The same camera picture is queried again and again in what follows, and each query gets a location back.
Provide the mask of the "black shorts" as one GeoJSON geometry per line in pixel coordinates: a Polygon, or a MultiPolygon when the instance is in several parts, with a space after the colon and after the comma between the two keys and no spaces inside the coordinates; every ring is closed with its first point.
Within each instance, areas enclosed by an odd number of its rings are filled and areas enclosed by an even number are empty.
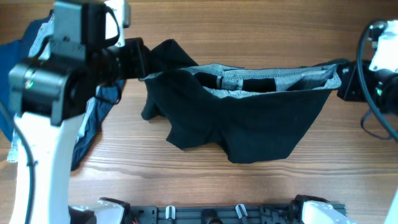
{"type": "Polygon", "coordinates": [[[143,119],[166,117],[167,140],[179,149],[213,142],[238,164],[288,157],[349,65],[346,59],[255,70],[199,65],[172,39],[146,57],[143,119]]]}

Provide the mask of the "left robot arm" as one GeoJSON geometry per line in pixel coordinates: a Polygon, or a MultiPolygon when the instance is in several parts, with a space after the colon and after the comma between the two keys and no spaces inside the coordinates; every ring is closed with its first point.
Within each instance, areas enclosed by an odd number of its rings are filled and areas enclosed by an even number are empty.
{"type": "Polygon", "coordinates": [[[147,73],[142,39],[125,39],[126,1],[56,1],[40,55],[9,73],[11,118],[21,139],[11,223],[129,223],[130,206],[101,198],[70,205],[72,154],[86,104],[100,85],[147,73]]]}

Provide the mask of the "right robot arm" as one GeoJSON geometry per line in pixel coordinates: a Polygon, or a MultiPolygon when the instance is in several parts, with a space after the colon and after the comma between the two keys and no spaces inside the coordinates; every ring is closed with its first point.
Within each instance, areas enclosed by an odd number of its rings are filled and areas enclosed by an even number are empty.
{"type": "MultiPolygon", "coordinates": [[[[364,99],[369,105],[369,111],[361,119],[361,125],[370,114],[374,114],[382,127],[389,133],[389,139],[397,140],[397,130],[387,122],[386,113],[397,114],[397,72],[388,68],[371,67],[374,73],[370,84],[366,81],[363,61],[358,59],[356,66],[359,86],[364,99]]],[[[338,212],[331,204],[321,200],[302,200],[301,220],[304,224],[355,224],[347,216],[338,212]]]]}

